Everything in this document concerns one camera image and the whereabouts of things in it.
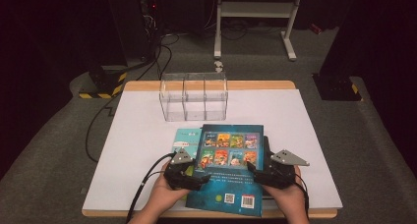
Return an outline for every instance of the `qr code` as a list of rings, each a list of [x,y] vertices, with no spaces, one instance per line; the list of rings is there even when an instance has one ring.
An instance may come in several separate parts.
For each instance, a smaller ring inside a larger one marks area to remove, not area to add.
[[[242,195],[242,207],[245,208],[254,208],[255,207],[255,197]]]
[[[226,194],[224,196],[224,202],[234,203],[234,194]]]

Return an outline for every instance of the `person's right hand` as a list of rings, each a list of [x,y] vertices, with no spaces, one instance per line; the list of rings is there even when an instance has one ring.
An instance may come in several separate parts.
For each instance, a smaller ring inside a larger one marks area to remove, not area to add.
[[[300,168],[294,166],[295,173],[301,177]],[[300,177],[296,176],[295,181],[302,186]],[[289,186],[286,189],[280,190],[277,188],[263,185],[264,189],[275,199],[279,209],[285,215],[290,224],[304,224],[309,223],[305,210],[304,194],[295,185]]]

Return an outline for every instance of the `transparent box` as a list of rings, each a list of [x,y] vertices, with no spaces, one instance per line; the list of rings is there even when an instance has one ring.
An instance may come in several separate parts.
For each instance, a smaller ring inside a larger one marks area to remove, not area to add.
[[[227,96],[224,73],[163,74],[159,90],[168,122],[225,120]]]

